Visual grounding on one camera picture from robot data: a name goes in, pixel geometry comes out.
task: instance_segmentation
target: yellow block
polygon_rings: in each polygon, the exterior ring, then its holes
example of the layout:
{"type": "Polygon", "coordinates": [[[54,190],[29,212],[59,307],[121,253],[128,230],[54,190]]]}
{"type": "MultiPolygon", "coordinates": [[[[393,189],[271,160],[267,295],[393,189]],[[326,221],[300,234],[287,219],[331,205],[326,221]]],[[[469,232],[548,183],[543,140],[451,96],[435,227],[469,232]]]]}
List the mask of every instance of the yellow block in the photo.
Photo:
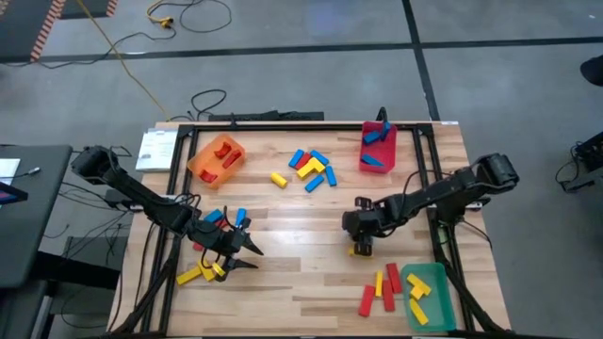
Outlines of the yellow block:
{"type": "Polygon", "coordinates": [[[408,277],[406,277],[406,280],[413,286],[420,288],[426,296],[432,292],[432,289],[413,273],[409,274],[408,277]]]}
{"type": "Polygon", "coordinates": [[[418,286],[415,286],[411,290],[411,296],[413,296],[413,298],[419,300],[419,299],[421,299],[421,297],[423,297],[423,290],[420,289],[418,286]]]}
{"type": "Polygon", "coordinates": [[[220,265],[218,265],[217,263],[214,263],[212,265],[212,267],[214,268],[214,271],[216,271],[216,273],[220,274],[220,276],[223,276],[224,274],[226,274],[226,272],[224,272],[222,267],[220,267],[220,265]]]}
{"type": "Polygon", "coordinates": [[[182,273],[178,277],[176,277],[176,281],[179,285],[190,282],[191,280],[199,277],[201,275],[201,270],[198,267],[194,267],[188,272],[182,273]]]}
{"type": "Polygon", "coordinates": [[[272,179],[272,182],[274,184],[276,184],[278,187],[280,188],[285,188],[286,187],[286,179],[283,178],[281,176],[281,174],[274,172],[270,175],[270,179],[272,179]]]}
{"type": "MultiPolygon", "coordinates": [[[[204,259],[204,264],[205,264],[205,266],[209,266],[209,264],[207,263],[207,260],[205,260],[205,259],[204,259]]],[[[197,262],[197,267],[201,270],[201,273],[203,273],[204,278],[208,282],[211,282],[214,280],[214,278],[216,278],[216,273],[214,273],[214,271],[211,270],[211,268],[205,268],[203,265],[201,265],[201,259],[199,259],[199,261],[197,262]]]]}
{"type": "Polygon", "coordinates": [[[377,277],[375,278],[375,297],[380,297],[383,288],[383,271],[377,271],[377,277]]]}
{"type": "Polygon", "coordinates": [[[308,164],[310,163],[314,165],[314,170],[316,170],[318,173],[322,173],[326,169],[326,167],[322,165],[322,163],[316,158],[311,158],[308,160],[308,164]]]}
{"type": "Polygon", "coordinates": [[[414,299],[410,299],[409,302],[411,303],[411,311],[413,312],[413,315],[415,315],[418,323],[421,325],[427,324],[430,320],[423,313],[423,310],[421,310],[421,307],[418,305],[418,302],[416,302],[416,300],[414,299]]]}

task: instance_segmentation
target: toy block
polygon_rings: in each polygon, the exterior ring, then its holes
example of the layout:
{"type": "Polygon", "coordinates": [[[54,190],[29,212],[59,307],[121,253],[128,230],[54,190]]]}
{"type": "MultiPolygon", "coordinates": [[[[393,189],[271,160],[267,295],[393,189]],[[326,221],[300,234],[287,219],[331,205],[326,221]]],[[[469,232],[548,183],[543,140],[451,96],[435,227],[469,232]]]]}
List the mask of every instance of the toy block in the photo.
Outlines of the toy block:
{"type": "Polygon", "coordinates": [[[238,211],[236,211],[235,226],[241,227],[241,223],[243,222],[243,219],[246,216],[247,216],[247,210],[245,208],[239,208],[238,211]]]}
{"type": "Polygon", "coordinates": [[[324,155],[322,155],[319,151],[317,150],[312,150],[310,152],[310,155],[314,156],[318,161],[320,161],[320,163],[324,166],[329,165],[329,159],[327,159],[324,155]]]}
{"type": "Polygon", "coordinates": [[[221,210],[215,209],[210,214],[205,216],[204,220],[209,222],[216,222],[218,220],[222,220],[223,218],[224,215],[222,214],[221,210]]]}
{"type": "Polygon", "coordinates": [[[383,291],[383,271],[378,270],[375,276],[375,297],[380,297],[383,291]]]}
{"type": "Polygon", "coordinates": [[[230,150],[232,150],[232,149],[233,149],[233,147],[232,147],[232,146],[231,146],[231,145],[230,145],[228,142],[224,141],[224,142],[222,143],[222,148],[220,148],[220,149],[219,149],[219,150],[217,150],[217,151],[214,151],[214,154],[216,155],[216,157],[217,157],[218,159],[222,159],[222,158],[223,158],[224,156],[226,156],[226,155],[227,155],[227,154],[230,152],[230,150]]]}
{"type": "Polygon", "coordinates": [[[212,264],[212,268],[214,268],[214,271],[218,273],[218,275],[220,275],[221,277],[226,274],[226,272],[224,272],[224,270],[222,269],[222,267],[220,267],[220,265],[218,265],[218,263],[212,264]]]}
{"type": "Polygon", "coordinates": [[[396,303],[394,302],[394,293],[392,292],[392,283],[388,280],[383,280],[383,306],[386,312],[396,311],[396,303]]]}
{"type": "Polygon", "coordinates": [[[365,293],[362,295],[362,301],[360,302],[360,308],[358,309],[358,315],[369,316],[370,306],[373,303],[373,297],[375,295],[375,287],[366,285],[365,293]]]}
{"type": "Polygon", "coordinates": [[[315,169],[314,168],[315,164],[312,161],[308,161],[307,164],[305,164],[305,166],[303,166],[300,170],[298,170],[298,176],[300,177],[300,179],[305,179],[305,177],[308,176],[308,174],[312,173],[312,171],[315,169]]]}
{"type": "Polygon", "coordinates": [[[201,273],[208,282],[211,282],[214,280],[214,278],[216,278],[216,273],[214,273],[211,268],[207,268],[210,267],[210,265],[207,263],[207,260],[204,259],[204,263],[201,264],[201,259],[199,259],[199,261],[197,261],[197,267],[201,270],[201,273]]]}
{"type": "Polygon", "coordinates": [[[319,175],[316,178],[312,179],[312,181],[305,186],[305,190],[308,193],[311,193],[316,187],[318,187],[318,185],[322,184],[323,181],[324,178],[322,177],[322,175],[319,175]]]}
{"type": "Polygon", "coordinates": [[[415,286],[411,290],[411,296],[413,296],[413,298],[419,300],[419,299],[421,299],[421,297],[423,297],[423,290],[420,289],[418,286],[415,286]]]}
{"type": "Polygon", "coordinates": [[[216,180],[216,178],[218,178],[218,175],[212,174],[204,169],[201,174],[199,174],[199,178],[206,183],[211,184],[214,182],[214,180],[216,180]]]}
{"type": "Polygon", "coordinates": [[[198,267],[194,267],[193,269],[182,273],[178,277],[176,277],[176,281],[179,285],[190,282],[191,280],[199,277],[201,275],[201,270],[198,267]]]}
{"type": "Polygon", "coordinates": [[[337,179],[335,179],[335,173],[333,172],[333,168],[331,166],[327,166],[326,171],[329,186],[337,186],[337,179]]]}
{"type": "Polygon", "coordinates": [[[420,288],[426,296],[428,296],[432,292],[432,288],[429,287],[426,283],[420,280],[415,274],[411,273],[406,277],[408,283],[411,283],[413,286],[417,286],[420,288]]]}
{"type": "Polygon", "coordinates": [[[365,142],[366,145],[370,145],[371,143],[379,140],[380,137],[381,137],[381,133],[379,133],[378,131],[374,131],[374,132],[370,132],[367,135],[365,135],[365,137],[363,137],[362,140],[365,142]]]}
{"type": "Polygon", "coordinates": [[[387,268],[387,276],[392,284],[392,291],[394,293],[402,293],[402,283],[399,280],[398,265],[396,263],[389,263],[385,265],[387,268]]]}
{"type": "Polygon", "coordinates": [[[308,161],[310,161],[311,158],[312,158],[312,155],[310,155],[309,153],[304,153],[301,156],[300,161],[298,161],[297,165],[295,165],[294,169],[301,170],[305,166],[305,164],[307,164],[308,161]]]}
{"type": "Polygon", "coordinates": [[[413,312],[413,315],[415,315],[418,323],[421,325],[427,324],[430,320],[427,318],[425,313],[423,313],[423,310],[421,310],[418,302],[416,302],[414,299],[410,299],[408,302],[411,304],[411,311],[413,312]]]}
{"type": "Polygon", "coordinates": [[[389,121],[383,123],[383,129],[381,130],[381,141],[385,141],[385,138],[387,137],[387,134],[391,128],[392,125],[389,123],[389,121]]]}
{"type": "Polygon", "coordinates": [[[280,188],[285,188],[286,187],[286,179],[283,178],[283,176],[277,172],[273,172],[270,175],[270,179],[272,179],[272,182],[274,184],[276,184],[278,187],[280,188]]]}
{"type": "Polygon", "coordinates": [[[365,164],[369,164],[372,166],[383,166],[383,163],[381,161],[375,159],[374,157],[372,157],[368,154],[363,154],[361,160],[365,164]]]}
{"type": "Polygon", "coordinates": [[[295,152],[295,154],[293,154],[293,157],[291,158],[291,160],[289,160],[289,167],[295,169],[295,166],[300,162],[300,160],[302,159],[302,156],[303,156],[303,151],[297,150],[295,152]]]}

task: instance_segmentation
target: red container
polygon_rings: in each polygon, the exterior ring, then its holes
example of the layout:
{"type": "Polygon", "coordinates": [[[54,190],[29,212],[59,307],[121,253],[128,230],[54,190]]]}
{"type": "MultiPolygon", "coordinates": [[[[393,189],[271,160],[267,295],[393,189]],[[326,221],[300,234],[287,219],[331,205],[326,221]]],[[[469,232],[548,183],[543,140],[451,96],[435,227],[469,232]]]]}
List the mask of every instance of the red container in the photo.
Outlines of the red container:
{"type": "MultiPolygon", "coordinates": [[[[362,146],[360,147],[360,154],[358,154],[359,169],[361,171],[370,171],[375,173],[387,173],[396,166],[396,135],[398,134],[398,128],[396,125],[391,123],[389,133],[385,137],[384,141],[380,139],[365,145],[365,142],[361,139],[362,146]],[[383,166],[372,166],[362,162],[361,158],[363,154],[368,154],[375,159],[381,161],[383,166]]],[[[370,132],[383,130],[383,123],[376,121],[365,121],[362,124],[362,138],[370,132]]]]}

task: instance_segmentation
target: wooden tabletop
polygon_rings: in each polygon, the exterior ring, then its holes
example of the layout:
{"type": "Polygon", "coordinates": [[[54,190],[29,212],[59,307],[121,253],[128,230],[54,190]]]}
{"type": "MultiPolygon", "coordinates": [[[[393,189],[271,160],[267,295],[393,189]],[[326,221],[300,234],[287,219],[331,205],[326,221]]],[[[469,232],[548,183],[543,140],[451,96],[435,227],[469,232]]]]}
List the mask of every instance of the wooden tabletop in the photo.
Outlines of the wooden tabletop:
{"type": "MultiPolygon", "coordinates": [[[[176,123],[159,123],[175,126],[176,123]]],[[[468,164],[459,125],[434,124],[442,170],[452,171],[468,164]]],[[[220,132],[202,132],[201,150],[220,132]]],[[[373,258],[349,257],[351,240],[341,229],[341,215],[354,210],[354,198],[379,199],[400,193],[410,173],[417,170],[414,143],[409,132],[398,132],[396,167],[388,174],[358,170],[360,132],[229,132],[247,152],[245,165],[218,190],[211,190],[193,178],[191,192],[203,196],[204,214],[229,207],[234,220],[238,207],[248,210],[250,232],[265,253],[258,256],[242,250],[238,258],[257,264],[259,269],[238,269],[226,282],[197,279],[177,286],[171,307],[168,335],[401,335],[412,334],[404,312],[402,295],[396,296],[396,311],[386,313],[383,301],[375,299],[370,317],[358,315],[365,284],[374,284],[375,272],[395,262],[406,264],[433,261],[425,212],[419,213],[387,239],[375,239],[373,258]],[[337,187],[326,183],[308,194],[287,164],[297,149],[316,149],[332,162],[337,187]],[[270,180],[279,172],[289,182],[281,189],[270,180]]],[[[183,154],[187,154],[185,142],[183,154]]],[[[429,151],[425,141],[430,168],[429,151]]],[[[177,187],[181,189],[186,156],[180,164],[177,187]]],[[[156,193],[167,188],[168,173],[145,174],[142,182],[156,193]]],[[[408,191],[420,188],[418,176],[408,191]]],[[[481,213],[468,212],[466,219],[485,231],[481,213]]],[[[116,324],[132,311],[139,283],[142,250],[150,221],[136,215],[123,262],[122,306],[116,324]]],[[[457,227],[459,251],[469,290],[484,310],[509,328],[497,272],[488,243],[465,227],[457,227]]],[[[149,243],[142,292],[146,290],[155,252],[157,230],[149,243]]],[[[213,260],[214,253],[207,258],[213,260]]],[[[189,240],[183,242],[178,273],[194,267],[200,253],[189,240]]],[[[463,327],[458,296],[450,285],[458,328],[463,327]]],[[[113,302],[113,313],[117,296],[113,302]]],[[[155,302],[152,329],[157,329],[163,290],[155,302]]]]}

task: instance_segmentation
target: floor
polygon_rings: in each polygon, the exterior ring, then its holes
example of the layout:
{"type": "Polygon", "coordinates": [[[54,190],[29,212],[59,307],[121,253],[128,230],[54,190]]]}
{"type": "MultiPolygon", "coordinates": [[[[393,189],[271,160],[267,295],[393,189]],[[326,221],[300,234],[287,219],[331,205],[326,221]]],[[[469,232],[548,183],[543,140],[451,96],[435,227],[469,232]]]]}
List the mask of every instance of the floor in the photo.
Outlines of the floor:
{"type": "MultiPolygon", "coordinates": [[[[386,106],[392,120],[458,121],[470,157],[505,153],[521,177],[515,191],[495,197],[484,211],[513,329],[579,338],[603,331],[600,192],[568,195],[554,181],[569,148],[603,126],[603,89],[579,73],[583,61],[603,54],[603,3],[224,2],[233,21],[218,32],[194,34],[177,25],[173,40],[136,38],[120,45],[132,53],[131,71],[171,115],[190,110],[196,92],[225,89],[217,113],[322,110],[330,121],[357,121],[373,119],[386,106]],[[308,45],[318,46],[316,52],[295,53],[308,45]],[[231,55],[224,52],[229,49],[231,55]],[[207,56],[203,50],[222,52],[207,56]],[[171,51],[181,54],[160,53],[171,51]],[[563,298],[566,291],[571,295],[563,298]]],[[[113,40],[139,30],[165,35],[143,15],[150,4],[120,1],[113,17],[98,22],[113,40]]],[[[210,27],[225,15],[207,2],[185,19],[210,27]]],[[[89,21],[57,21],[43,56],[90,58],[106,48],[89,21]]],[[[141,133],[164,119],[115,60],[58,70],[2,66],[0,107],[0,143],[70,143],[76,149],[121,144],[137,153],[141,133]]],[[[131,159],[122,164],[134,167],[131,159]]],[[[82,184],[71,174],[66,180],[82,184]]],[[[44,239],[41,249],[61,253],[67,236],[83,236],[113,215],[59,200],[47,233],[71,226],[63,236],[44,239]]],[[[96,312],[96,324],[106,322],[106,312],[96,312]]],[[[69,338],[82,331],[58,319],[51,334],[69,338]]]]}

